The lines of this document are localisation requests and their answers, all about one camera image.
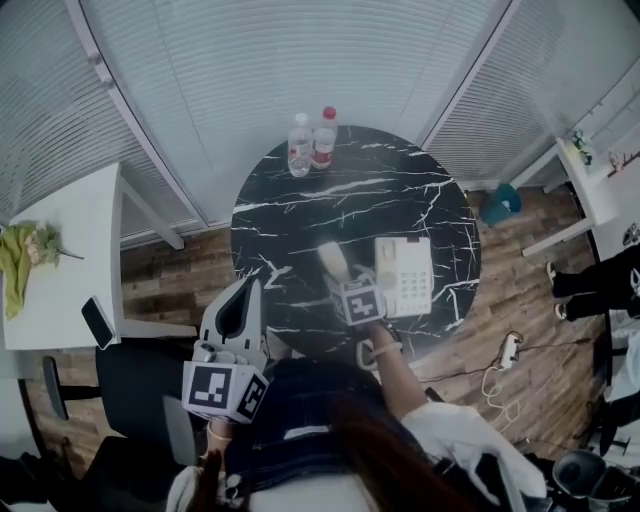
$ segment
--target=black marble table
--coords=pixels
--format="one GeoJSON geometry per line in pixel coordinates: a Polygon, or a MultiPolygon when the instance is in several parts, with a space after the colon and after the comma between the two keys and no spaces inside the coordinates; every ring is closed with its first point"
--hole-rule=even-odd
{"type": "Polygon", "coordinates": [[[318,359],[355,360],[322,279],[322,243],[336,241],[349,264],[374,268],[376,237],[431,239],[431,314],[393,321],[410,361],[462,323],[480,277],[478,229],[453,178],[417,146],[371,128],[341,126],[331,167],[304,178],[289,173],[287,143],[275,148],[245,182],[231,229],[236,273],[262,281],[269,329],[318,359]]]}

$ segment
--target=green cloth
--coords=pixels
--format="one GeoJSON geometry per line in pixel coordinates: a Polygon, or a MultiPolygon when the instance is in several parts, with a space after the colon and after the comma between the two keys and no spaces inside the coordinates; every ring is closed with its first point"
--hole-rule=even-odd
{"type": "Polygon", "coordinates": [[[4,272],[5,311],[11,320],[24,308],[24,289],[27,287],[31,260],[25,245],[26,238],[35,224],[10,226],[0,235],[0,272],[4,272]]]}

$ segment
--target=white sneaker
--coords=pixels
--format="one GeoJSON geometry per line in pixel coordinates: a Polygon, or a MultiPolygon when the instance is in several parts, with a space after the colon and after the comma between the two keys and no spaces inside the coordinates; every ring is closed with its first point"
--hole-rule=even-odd
{"type": "Polygon", "coordinates": [[[556,266],[550,261],[547,261],[547,276],[549,277],[549,281],[551,281],[551,286],[555,283],[556,274],[556,266]]]}
{"type": "Polygon", "coordinates": [[[553,307],[553,311],[555,312],[559,320],[567,319],[567,306],[565,306],[564,304],[556,304],[553,307]]]}

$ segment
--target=white desk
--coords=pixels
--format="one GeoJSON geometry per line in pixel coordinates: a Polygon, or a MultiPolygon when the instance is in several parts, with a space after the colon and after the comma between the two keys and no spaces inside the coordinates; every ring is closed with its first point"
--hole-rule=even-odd
{"type": "Polygon", "coordinates": [[[560,138],[556,138],[554,146],[516,176],[510,185],[513,188],[522,186],[555,157],[560,159],[567,171],[584,210],[585,218],[531,247],[527,247],[522,251],[523,256],[530,256],[559,242],[566,242],[592,227],[605,224],[618,216],[618,207],[607,180],[608,168],[603,166],[598,171],[587,172],[580,158],[580,152],[573,143],[560,138]]]}
{"type": "Polygon", "coordinates": [[[60,256],[57,268],[31,269],[25,307],[12,320],[4,319],[7,349],[33,350],[95,346],[82,316],[82,306],[96,299],[107,322],[122,337],[196,336],[195,327],[126,320],[120,284],[120,218],[122,194],[147,214],[154,230],[176,248],[182,239],[166,226],[120,177],[120,165],[96,171],[45,197],[13,219],[48,221],[61,234],[63,248],[83,256],[60,256]]]}

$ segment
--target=plastic bottle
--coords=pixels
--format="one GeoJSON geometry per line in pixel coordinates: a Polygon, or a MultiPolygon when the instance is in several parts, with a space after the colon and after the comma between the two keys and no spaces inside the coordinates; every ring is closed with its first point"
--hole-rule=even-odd
{"type": "Polygon", "coordinates": [[[296,114],[296,126],[289,132],[289,171],[296,178],[306,176],[311,169],[313,135],[307,114],[296,114]]]}
{"type": "Polygon", "coordinates": [[[337,136],[336,109],[325,107],[322,111],[322,125],[313,132],[313,160],[311,163],[316,169],[326,169],[331,165],[337,136]]]}

